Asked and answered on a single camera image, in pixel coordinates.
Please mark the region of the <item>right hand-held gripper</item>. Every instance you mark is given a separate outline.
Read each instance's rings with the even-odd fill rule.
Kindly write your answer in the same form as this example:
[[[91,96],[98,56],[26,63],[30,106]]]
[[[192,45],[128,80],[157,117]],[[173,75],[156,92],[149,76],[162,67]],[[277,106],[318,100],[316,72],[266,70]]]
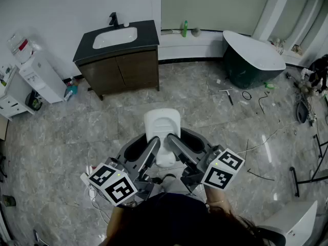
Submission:
[[[229,148],[212,147],[206,138],[187,128],[181,128],[180,137],[168,134],[167,142],[175,157],[186,165],[180,180],[190,191],[200,184],[225,191],[245,163]]]

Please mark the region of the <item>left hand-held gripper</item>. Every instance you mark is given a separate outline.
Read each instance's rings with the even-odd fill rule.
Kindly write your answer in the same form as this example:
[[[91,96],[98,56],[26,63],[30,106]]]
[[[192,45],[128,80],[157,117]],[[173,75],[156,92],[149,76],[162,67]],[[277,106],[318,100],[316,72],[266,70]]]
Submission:
[[[160,145],[158,136],[147,142],[146,134],[140,134],[125,144],[116,158],[88,167],[87,181],[114,206],[132,198],[145,201],[154,188],[147,171],[155,164]]]

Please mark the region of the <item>person's right forearm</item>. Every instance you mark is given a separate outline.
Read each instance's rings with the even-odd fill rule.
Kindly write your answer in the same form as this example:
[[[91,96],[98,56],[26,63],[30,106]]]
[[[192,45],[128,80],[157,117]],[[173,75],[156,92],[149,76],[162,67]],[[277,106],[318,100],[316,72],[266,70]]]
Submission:
[[[227,214],[232,213],[232,207],[222,190],[218,190],[209,186],[204,187],[207,205],[209,206],[210,212],[217,212],[219,210],[225,211]]]

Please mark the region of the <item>person's left forearm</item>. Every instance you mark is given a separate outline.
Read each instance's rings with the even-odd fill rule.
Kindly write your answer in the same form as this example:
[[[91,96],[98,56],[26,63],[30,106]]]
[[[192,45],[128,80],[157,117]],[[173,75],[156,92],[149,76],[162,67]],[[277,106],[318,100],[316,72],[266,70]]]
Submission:
[[[124,208],[114,207],[107,226],[106,243],[108,243],[119,230],[125,211]]]

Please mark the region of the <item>white power strip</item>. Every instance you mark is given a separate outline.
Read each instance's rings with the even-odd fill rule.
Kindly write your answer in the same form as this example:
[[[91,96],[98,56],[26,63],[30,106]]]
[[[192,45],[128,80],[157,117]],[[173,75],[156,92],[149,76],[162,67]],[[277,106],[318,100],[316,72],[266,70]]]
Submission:
[[[88,170],[89,168],[86,167],[87,169],[87,172],[83,172],[80,176],[82,182],[85,184],[86,186],[86,189],[85,189],[85,193],[88,195],[88,197],[91,199],[91,200],[94,200],[97,196],[97,191],[95,190],[95,188],[89,183],[88,181]]]

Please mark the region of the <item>person's dark shirt torso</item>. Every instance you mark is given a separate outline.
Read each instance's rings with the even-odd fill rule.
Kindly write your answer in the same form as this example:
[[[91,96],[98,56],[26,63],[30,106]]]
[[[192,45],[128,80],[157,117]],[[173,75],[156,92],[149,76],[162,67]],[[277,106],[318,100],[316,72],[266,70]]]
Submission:
[[[107,246],[265,246],[252,222],[182,194],[151,197],[117,227]]]

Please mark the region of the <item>wooden vanity cabinet black top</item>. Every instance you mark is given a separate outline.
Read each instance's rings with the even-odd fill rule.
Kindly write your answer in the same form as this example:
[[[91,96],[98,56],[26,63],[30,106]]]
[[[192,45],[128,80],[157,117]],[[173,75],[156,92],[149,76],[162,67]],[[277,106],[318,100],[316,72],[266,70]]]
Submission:
[[[159,89],[159,40],[155,22],[132,22],[129,27],[137,28],[138,34],[131,43],[93,49],[99,34],[128,28],[119,25],[119,28],[109,26],[85,33],[77,47],[73,62],[99,99],[113,93]]]

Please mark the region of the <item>black metal stand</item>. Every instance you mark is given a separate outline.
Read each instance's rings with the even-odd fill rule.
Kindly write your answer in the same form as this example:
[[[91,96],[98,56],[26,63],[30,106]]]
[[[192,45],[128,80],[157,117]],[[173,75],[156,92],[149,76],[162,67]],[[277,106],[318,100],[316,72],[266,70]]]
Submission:
[[[316,141],[318,148],[319,148],[319,164],[317,165],[317,168],[315,169],[314,173],[310,176],[307,180],[298,180],[296,170],[294,167],[290,167],[290,172],[292,172],[294,186],[295,186],[295,196],[300,197],[299,192],[299,186],[301,184],[308,184],[308,183],[315,183],[320,181],[326,181],[328,180],[328,168],[320,171],[320,167],[324,161],[325,158],[328,159],[328,141],[326,142],[320,142],[318,134],[315,134],[313,136],[313,139]]]

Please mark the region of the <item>black and white bathtub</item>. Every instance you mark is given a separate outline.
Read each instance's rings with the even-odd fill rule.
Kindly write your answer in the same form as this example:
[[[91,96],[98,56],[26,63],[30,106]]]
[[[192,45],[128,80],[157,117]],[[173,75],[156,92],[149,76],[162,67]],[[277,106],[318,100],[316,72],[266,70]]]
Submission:
[[[227,44],[223,61],[231,83],[251,89],[276,78],[285,69],[282,56],[271,46],[233,31],[223,31]]]

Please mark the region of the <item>black round bin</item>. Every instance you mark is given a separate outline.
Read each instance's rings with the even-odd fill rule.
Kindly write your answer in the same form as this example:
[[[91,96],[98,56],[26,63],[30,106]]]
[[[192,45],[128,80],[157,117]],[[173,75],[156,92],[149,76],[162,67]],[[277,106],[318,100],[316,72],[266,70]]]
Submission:
[[[38,111],[42,107],[43,98],[34,90],[26,97],[25,104],[33,111]]]

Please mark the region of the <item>white sink basin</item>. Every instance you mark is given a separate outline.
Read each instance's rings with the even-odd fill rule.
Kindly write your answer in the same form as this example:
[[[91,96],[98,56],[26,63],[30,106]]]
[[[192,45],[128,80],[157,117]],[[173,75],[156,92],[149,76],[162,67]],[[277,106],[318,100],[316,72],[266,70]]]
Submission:
[[[99,34],[93,43],[93,49],[101,49],[135,41],[138,37],[137,28],[128,27]]]

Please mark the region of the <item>white water dispenser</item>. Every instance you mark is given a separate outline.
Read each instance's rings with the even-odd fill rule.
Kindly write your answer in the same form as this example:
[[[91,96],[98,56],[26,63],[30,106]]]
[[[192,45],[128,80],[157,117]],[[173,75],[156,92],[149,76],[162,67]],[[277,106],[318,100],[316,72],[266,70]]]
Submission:
[[[67,86],[40,52],[21,66],[19,74],[48,103],[64,101]]]

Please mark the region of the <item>white toilet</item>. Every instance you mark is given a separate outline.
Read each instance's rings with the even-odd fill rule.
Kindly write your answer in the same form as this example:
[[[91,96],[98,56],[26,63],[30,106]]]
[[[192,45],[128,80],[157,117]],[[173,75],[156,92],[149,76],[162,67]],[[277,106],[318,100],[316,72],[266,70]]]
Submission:
[[[258,229],[272,246],[303,246],[312,234],[316,213],[317,201],[292,201]]]

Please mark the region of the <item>white drawer cabinet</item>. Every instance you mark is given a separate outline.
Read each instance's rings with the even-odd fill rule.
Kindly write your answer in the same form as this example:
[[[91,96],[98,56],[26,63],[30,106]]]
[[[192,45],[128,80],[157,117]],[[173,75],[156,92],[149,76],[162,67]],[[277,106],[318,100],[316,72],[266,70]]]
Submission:
[[[35,111],[25,104],[31,92],[32,87],[19,74],[19,68],[14,66],[6,85],[0,83],[0,114],[10,121],[23,112],[34,115]]]

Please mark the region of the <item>clear water bottle red label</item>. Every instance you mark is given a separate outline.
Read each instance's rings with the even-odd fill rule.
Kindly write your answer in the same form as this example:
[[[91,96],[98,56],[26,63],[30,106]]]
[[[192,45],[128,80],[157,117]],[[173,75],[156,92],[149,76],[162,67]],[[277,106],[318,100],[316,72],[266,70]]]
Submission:
[[[41,54],[43,51],[38,36],[35,34],[26,35],[18,31],[7,40],[7,47],[20,64],[26,63],[34,55]]]

